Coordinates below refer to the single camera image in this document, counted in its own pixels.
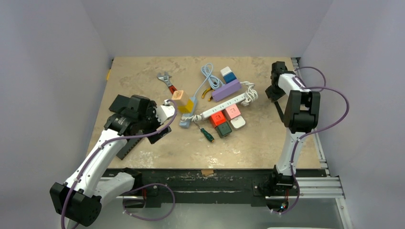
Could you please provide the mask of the white power strip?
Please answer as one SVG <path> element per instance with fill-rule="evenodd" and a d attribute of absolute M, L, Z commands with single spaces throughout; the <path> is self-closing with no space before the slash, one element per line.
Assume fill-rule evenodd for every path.
<path fill-rule="evenodd" d="M 213 108 L 210 108 L 210 109 L 202 112 L 201 114 L 199 114 L 199 116 L 202 118 L 202 120 L 205 120 L 205 119 L 209 118 L 210 116 L 212 116 L 213 114 L 215 114 L 215 113 L 217 113 L 219 111 L 222 111 L 222 110 L 224 110 L 224 109 L 226 109 L 226 108 L 228 108 L 228 107 L 230 107 L 230 106 L 232 106 L 234 104 L 239 104 L 239 103 L 241 103 L 242 101 L 245 101 L 245 100 L 246 100 L 246 93 L 240 94 L 240 95 L 235 96 L 235 97 L 233 97 L 233 98 L 231 98 L 231 99 L 229 99 L 229 100 L 227 100 L 227 101 L 225 101 L 225 102 L 223 102 L 223 103 L 221 103 L 221 104 L 219 104 L 219 105 L 217 105 L 217 106 L 215 106 Z"/>

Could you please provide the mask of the green handled screwdriver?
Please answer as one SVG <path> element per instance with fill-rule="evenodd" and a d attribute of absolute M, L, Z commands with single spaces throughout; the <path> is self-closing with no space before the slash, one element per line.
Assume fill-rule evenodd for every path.
<path fill-rule="evenodd" d="M 209 141 L 209 142 L 214 142 L 214 137 L 208 133 L 204 128 L 199 126 L 196 122 L 193 122 L 200 130 L 200 132 L 204 135 L 204 137 Z"/>

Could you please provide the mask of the adjustable wrench red handle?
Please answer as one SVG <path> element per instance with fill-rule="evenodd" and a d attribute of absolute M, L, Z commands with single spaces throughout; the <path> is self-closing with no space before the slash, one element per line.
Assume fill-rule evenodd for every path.
<path fill-rule="evenodd" d="M 174 92 L 177 91 L 176 87 L 170 81 L 171 75 L 167 72 L 164 72 L 164 74 L 158 73 L 157 78 L 166 84 L 171 94 L 174 94 Z"/>

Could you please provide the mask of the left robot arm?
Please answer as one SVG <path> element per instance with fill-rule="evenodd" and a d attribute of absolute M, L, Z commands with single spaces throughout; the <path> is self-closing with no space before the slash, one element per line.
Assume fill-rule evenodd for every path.
<path fill-rule="evenodd" d="M 61 216 L 61 228 L 69 220 L 90 226 L 102 207 L 122 194 L 147 196 L 142 174 L 126 168 L 112 179 L 100 183 L 113 158 L 129 152 L 138 140 L 156 143 L 171 131 L 178 107 L 172 99 L 158 105 L 140 95 L 118 95 L 109 108 L 112 113 L 101 135 L 83 163 L 63 183 L 54 183 L 50 195 L 55 211 Z"/>

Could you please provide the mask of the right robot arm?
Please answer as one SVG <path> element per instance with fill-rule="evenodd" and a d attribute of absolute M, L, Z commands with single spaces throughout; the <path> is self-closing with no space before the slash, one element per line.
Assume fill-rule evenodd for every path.
<path fill-rule="evenodd" d="M 281 61 L 272 63 L 271 85 L 265 92 L 287 130 L 282 154 L 268 181 L 269 190 L 280 194 L 295 183 L 294 175 L 303 139 L 318 124 L 320 92 L 306 89 L 298 76 Z"/>

